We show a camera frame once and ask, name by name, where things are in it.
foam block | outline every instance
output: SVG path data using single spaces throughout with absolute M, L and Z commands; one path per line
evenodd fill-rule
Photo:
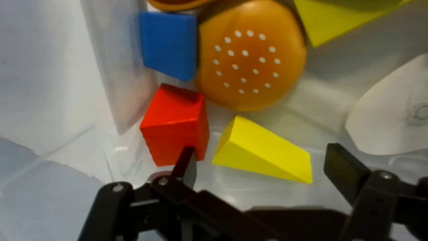
M 162 85 L 140 132 L 156 166 L 175 165 L 186 146 L 195 148 L 196 160 L 203 160 L 210 133 L 203 95 Z
M 212 164 L 311 184 L 307 152 L 242 117 L 223 132 Z
M 410 0 L 297 0 L 311 46 L 322 46 L 376 20 Z
M 196 19 L 191 15 L 139 15 L 144 66 L 179 81 L 196 71 Z

yellow triangular block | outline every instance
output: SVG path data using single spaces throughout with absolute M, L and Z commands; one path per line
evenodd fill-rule
M 410 0 L 294 0 L 311 46 L 318 47 Z
M 212 164 L 311 184 L 307 152 L 242 117 L 223 132 Z

blue cube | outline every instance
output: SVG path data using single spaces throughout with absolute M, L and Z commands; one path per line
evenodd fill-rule
M 179 81 L 192 81 L 196 73 L 196 19 L 191 15 L 139 15 L 144 66 Z

white plastic container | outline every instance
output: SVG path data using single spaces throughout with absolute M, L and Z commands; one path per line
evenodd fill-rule
M 192 87 L 141 67 L 136 14 L 145 10 L 136 0 L 0 3 L 0 241 L 76 240 L 103 184 L 139 186 L 159 170 L 137 124 L 159 82 Z M 311 153 L 309 186 L 212 166 L 212 150 L 234 113 L 208 103 L 211 140 L 195 189 L 239 209 L 310 205 L 349 212 L 322 174 L 329 142 L 414 184 L 428 174 L 426 150 L 361 154 L 343 122 L 374 83 L 428 51 L 426 37 L 428 4 L 414 0 L 310 50 L 306 73 L 287 98 L 242 113 Z M 393 237 L 410 240 L 404 228 Z

red cube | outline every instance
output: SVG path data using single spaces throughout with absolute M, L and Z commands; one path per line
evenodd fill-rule
M 186 146 L 203 160 L 210 137 L 203 95 L 160 85 L 140 132 L 156 166 L 175 165 Z

